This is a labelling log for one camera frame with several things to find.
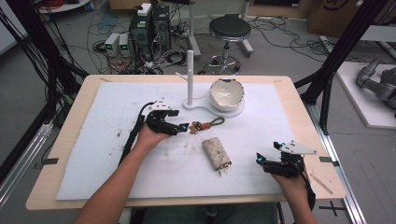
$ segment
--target human arm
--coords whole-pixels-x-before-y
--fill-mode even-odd
[[[140,130],[131,152],[85,203],[73,223],[117,223],[140,165],[149,152],[168,137],[167,134],[153,132],[145,124]]]
[[[282,188],[283,195],[289,203],[296,224],[316,224],[318,223],[311,209],[309,208],[304,180],[300,177],[286,178],[280,175],[273,175],[273,178]]]

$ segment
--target black tape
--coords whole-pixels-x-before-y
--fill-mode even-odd
[[[44,165],[56,164],[58,163],[58,160],[59,158],[44,159],[43,164]]]
[[[333,166],[340,166],[340,162],[333,161],[330,157],[319,157],[321,162],[331,162]]]

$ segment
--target white bowl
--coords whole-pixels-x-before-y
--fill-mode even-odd
[[[220,78],[209,90],[210,104],[221,111],[233,111],[244,99],[244,87],[232,78]]]

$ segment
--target chrome stool base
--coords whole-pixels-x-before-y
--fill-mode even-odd
[[[241,63],[235,57],[224,59],[222,55],[217,55],[207,61],[206,68],[213,75],[238,75]]]

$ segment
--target black stool seat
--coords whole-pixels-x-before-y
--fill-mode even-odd
[[[227,41],[243,41],[250,35],[250,25],[238,17],[219,17],[209,24],[210,34]]]

